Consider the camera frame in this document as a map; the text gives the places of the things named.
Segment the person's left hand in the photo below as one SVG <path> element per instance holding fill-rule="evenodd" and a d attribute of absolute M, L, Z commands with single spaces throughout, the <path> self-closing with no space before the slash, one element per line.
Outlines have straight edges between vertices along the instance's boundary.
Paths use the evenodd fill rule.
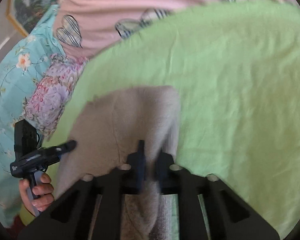
<path fill-rule="evenodd" d="M 29 181 L 27 179 L 19 180 L 19 193 L 23 205 L 32 215 L 36 215 L 34 208 L 38 211 L 45 211 L 54 201 L 53 191 L 54 188 L 51 184 L 51 178 L 48 174 L 42 174 L 41 184 L 35 186 L 32 189 L 33 194 L 39 196 L 38 199 L 30 200 L 27 195 L 27 189 L 30 187 Z"/>

